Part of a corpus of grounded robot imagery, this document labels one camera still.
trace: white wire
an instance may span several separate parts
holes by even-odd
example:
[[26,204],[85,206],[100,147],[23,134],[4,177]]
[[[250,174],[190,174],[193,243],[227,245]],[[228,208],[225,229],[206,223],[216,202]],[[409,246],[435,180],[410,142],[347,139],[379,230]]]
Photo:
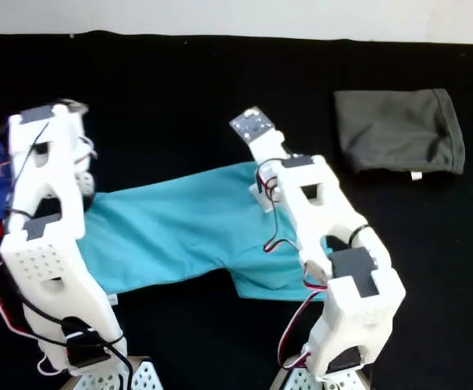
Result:
[[95,151],[93,141],[90,138],[86,137],[86,136],[80,136],[80,139],[82,141],[84,141],[85,143],[89,144],[90,154],[92,155],[92,157],[98,158],[98,154]]
[[47,354],[44,353],[43,354],[43,357],[41,358],[41,360],[38,362],[38,364],[36,364],[36,368],[38,370],[38,372],[44,376],[56,376],[56,375],[59,375],[63,372],[63,370],[57,370],[57,371],[53,371],[53,372],[47,372],[45,370],[43,370],[41,368],[41,364],[47,359]]

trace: black cloth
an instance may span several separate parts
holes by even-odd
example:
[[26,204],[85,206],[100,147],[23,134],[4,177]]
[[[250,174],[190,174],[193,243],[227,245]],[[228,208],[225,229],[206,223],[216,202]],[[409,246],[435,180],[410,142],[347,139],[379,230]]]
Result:
[[[463,130],[464,175],[413,183],[353,175],[341,158],[332,92],[449,91]],[[0,124],[55,98],[87,102],[98,190],[169,180],[250,160],[228,121],[259,106],[291,150],[323,154],[388,247],[406,286],[375,364],[381,390],[473,388],[473,45],[244,37],[0,36]],[[119,297],[129,351],[149,354],[166,389],[267,389],[276,343],[297,304],[239,299],[218,271]],[[288,352],[321,311],[311,304]],[[54,388],[37,346],[0,320],[0,389]]]
[[338,91],[336,126],[352,169],[461,174],[464,142],[445,89]]

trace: metal bracket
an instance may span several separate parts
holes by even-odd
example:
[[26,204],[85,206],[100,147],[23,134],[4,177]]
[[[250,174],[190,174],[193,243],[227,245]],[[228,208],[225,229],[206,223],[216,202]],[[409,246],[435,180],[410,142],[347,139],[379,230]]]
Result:
[[275,125],[257,107],[245,110],[244,114],[237,116],[229,124],[246,144],[275,128]]

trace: black fabric surface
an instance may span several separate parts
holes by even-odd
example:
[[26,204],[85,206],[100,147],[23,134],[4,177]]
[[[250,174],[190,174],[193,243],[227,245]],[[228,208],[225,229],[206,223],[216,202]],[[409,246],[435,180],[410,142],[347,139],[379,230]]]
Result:
[[[355,176],[337,145],[332,91],[445,88],[466,143],[464,175]],[[235,37],[0,37],[0,124],[55,98],[90,104],[98,190],[250,160],[228,126],[259,106],[291,150],[323,154],[390,250],[407,296],[375,364],[378,389],[473,388],[473,46]],[[166,389],[267,389],[294,303],[239,299],[227,273],[143,288],[116,309],[131,354],[149,354]],[[321,311],[312,304],[296,352]],[[0,389],[57,389],[37,346],[0,320]]]

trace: perforated metal plate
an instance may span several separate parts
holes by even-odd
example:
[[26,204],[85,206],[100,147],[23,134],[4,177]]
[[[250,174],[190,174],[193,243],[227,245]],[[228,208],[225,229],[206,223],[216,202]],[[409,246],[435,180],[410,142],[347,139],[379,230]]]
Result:
[[[121,389],[121,380],[128,380],[127,372],[112,373],[106,376],[83,375],[74,390],[124,390]],[[150,361],[143,361],[133,374],[131,390],[163,390],[154,365]]]
[[324,382],[315,378],[304,368],[295,368],[285,381],[283,390],[367,390],[356,371],[329,375]]

